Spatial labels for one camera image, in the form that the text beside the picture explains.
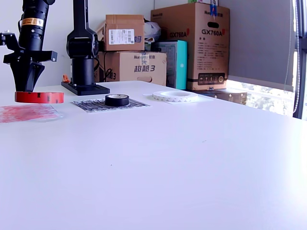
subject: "tape roll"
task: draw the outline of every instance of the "tape roll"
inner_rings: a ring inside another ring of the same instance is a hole
[[[59,104],[64,102],[63,92],[15,92],[15,101],[21,103]]]
[[[198,95],[185,91],[159,91],[153,93],[153,98],[164,102],[197,102]]]
[[[129,104],[129,96],[123,94],[110,94],[106,96],[105,105],[112,107],[126,106]]]

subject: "teal box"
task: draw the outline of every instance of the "teal box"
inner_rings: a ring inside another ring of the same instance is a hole
[[[152,43],[152,51],[166,53],[166,86],[187,88],[188,43],[185,41],[161,41]]]

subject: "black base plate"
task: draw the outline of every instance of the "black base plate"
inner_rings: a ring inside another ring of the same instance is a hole
[[[64,82],[62,82],[61,85],[78,96],[110,93],[110,89],[103,87],[101,85],[73,86],[71,83],[64,83]]]

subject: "white tape roll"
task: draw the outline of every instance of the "white tape roll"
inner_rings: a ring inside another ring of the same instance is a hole
[[[196,102],[198,95],[185,91],[159,91],[153,93],[153,98],[164,102]]]

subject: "black tape roll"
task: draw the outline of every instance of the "black tape roll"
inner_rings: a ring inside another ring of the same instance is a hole
[[[126,106],[129,104],[129,96],[123,94],[107,95],[105,104],[112,107]]]

